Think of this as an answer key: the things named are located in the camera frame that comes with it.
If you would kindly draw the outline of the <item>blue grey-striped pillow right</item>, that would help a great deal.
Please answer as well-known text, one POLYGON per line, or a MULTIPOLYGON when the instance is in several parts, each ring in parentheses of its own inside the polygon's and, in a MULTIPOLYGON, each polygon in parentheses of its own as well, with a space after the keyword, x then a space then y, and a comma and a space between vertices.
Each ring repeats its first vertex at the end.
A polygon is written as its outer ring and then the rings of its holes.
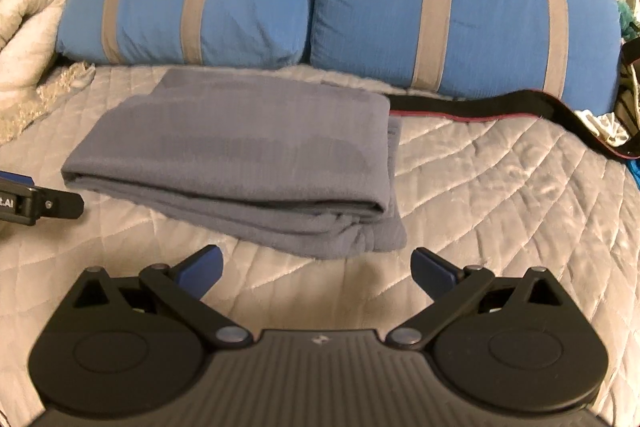
POLYGON ((533 89, 608 113, 615 0, 316 0, 312 66, 453 98, 533 89))

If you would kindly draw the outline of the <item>teal knitted item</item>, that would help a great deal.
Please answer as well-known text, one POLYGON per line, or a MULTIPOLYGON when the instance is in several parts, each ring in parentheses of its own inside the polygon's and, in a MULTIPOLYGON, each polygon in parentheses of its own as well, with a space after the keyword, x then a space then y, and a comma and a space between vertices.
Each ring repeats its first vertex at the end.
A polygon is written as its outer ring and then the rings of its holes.
POLYGON ((631 7, 625 0, 617 0, 618 15, 620 16, 620 34, 625 42, 639 37, 640 26, 634 17, 631 7))

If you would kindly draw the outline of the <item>grey-blue fleece sweatpants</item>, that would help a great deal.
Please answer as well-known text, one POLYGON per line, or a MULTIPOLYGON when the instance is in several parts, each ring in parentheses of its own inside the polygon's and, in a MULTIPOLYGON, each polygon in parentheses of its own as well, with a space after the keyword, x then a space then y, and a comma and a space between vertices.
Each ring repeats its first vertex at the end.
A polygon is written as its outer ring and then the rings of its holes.
POLYGON ((302 257, 396 251, 400 121, 374 92, 168 70, 105 113, 62 167, 73 187, 302 257))

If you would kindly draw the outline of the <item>white crumpled cloth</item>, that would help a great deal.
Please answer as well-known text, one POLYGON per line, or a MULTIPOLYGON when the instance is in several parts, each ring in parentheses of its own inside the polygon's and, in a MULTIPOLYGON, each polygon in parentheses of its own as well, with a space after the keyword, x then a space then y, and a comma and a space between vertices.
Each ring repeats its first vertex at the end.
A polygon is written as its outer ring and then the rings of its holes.
POLYGON ((594 115, 589 109, 575 110, 574 114, 597 138, 608 145, 619 147, 630 140, 630 134, 614 113, 600 116, 594 115))

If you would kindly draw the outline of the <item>grey quilted bedspread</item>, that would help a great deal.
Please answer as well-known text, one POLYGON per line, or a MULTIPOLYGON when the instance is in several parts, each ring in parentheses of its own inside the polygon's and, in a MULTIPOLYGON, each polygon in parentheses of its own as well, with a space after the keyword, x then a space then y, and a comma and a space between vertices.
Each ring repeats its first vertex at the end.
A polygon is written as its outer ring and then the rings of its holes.
POLYGON ((41 413, 29 351, 83 269, 134 275, 213 243, 224 251, 224 275, 206 303, 253 331, 296 336, 225 365, 171 425, 192 426, 203 413, 220 425, 488 425, 474 405, 428 391, 415 361, 366 355, 360 339, 344 336, 386 332, 426 305, 410 277, 419 246, 506 277, 547 267, 608 350, 599 421, 638 424, 639 190, 625 165, 546 120, 407 118, 395 186, 409 247, 344 260, 282 254, 90 192, 77 221, 3 223, 2 417, 24 426, 41 413))

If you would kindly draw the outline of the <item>light grey padded comforter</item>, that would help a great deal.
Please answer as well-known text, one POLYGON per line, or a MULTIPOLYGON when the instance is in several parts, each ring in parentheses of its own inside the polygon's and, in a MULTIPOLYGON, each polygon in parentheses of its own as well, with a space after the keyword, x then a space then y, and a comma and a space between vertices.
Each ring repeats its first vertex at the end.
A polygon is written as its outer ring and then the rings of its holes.
POLYGON ((55 56, 66 0, 1 0, 1 108, 30 98, 55 56))

